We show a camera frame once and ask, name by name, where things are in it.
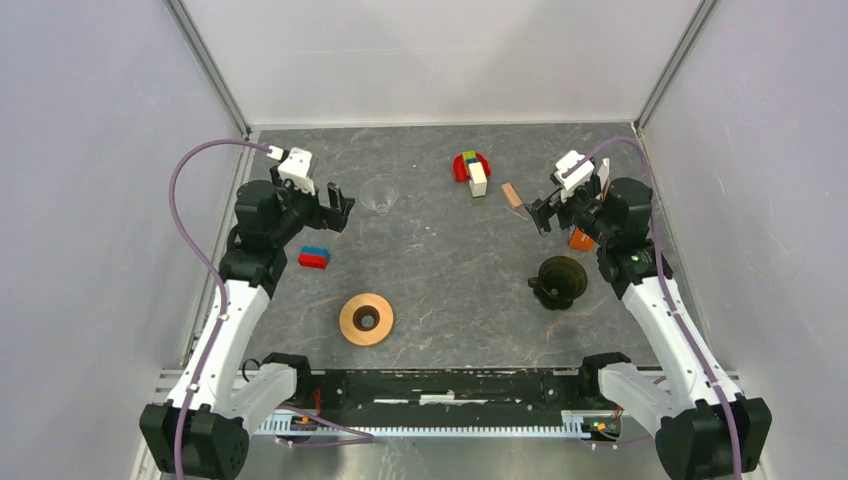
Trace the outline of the clear glass dripper cone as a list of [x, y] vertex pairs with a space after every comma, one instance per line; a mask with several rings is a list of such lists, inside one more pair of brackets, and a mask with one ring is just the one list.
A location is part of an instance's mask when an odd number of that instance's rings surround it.
[[359, 192], [362, 205], [377, 214], [387, 214], [400, 197], [398, 186], [388, 178], [372, 178], [366, 181]]

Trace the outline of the black coffee server base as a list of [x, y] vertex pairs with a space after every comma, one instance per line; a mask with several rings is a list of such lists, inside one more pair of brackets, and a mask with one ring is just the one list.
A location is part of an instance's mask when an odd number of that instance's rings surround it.
[[553, 256], [541, 263], [527, 284], [545, 309], [567, 310], [586, 292], [588, 275], [577, 260]]

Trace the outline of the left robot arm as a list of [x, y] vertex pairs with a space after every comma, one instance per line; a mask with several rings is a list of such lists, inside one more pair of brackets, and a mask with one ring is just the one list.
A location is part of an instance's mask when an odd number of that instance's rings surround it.
[[243, 357], [288, 260], [286, 245], [303, 229], [341, 232], [355, 201], [327, 185], [303, 191], [288, 174], [253, 180], [236, 192], [235, 224], [212, 270], [216, 295], [210, 317], [175, 387], [162, 403], [144, 407], [139, 426], [157, 468], [176, 478], [234, 479], [251, 436], [278, 406], [306, 405], [314, 394], [303, 355], [272, 352], [256, 375], [236, 388]]

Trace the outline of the round wooden dripper holder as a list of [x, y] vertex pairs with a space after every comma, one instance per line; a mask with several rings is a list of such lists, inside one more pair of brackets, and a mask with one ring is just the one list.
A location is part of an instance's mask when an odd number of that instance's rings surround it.
[[381, 343], [394, 326], [390, 303], [380, 295], [363, 293], [350, 298], [342, 307], [338, 324], [342, 335], [357, 346]]

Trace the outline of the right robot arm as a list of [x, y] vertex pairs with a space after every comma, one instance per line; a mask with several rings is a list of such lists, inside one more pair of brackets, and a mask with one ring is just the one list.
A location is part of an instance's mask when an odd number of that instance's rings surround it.
[[567, 198], [557, 189], [526, 210], [542, 234], [557, 218], [597, 243], [598, 269], [648, 338], [666, 384], [619, 353], [597, 354], [584, 360], [590, 373], [578, 396], [591, 408], [622, 407], [652, 437], [669, 478], [740, 479], [759, 464], [771, 411], [745, 396], [695, 327], [655, 237], [652, 189], [633, 178], [613, 180], [604, 194], [598, 185], [591, 179]]

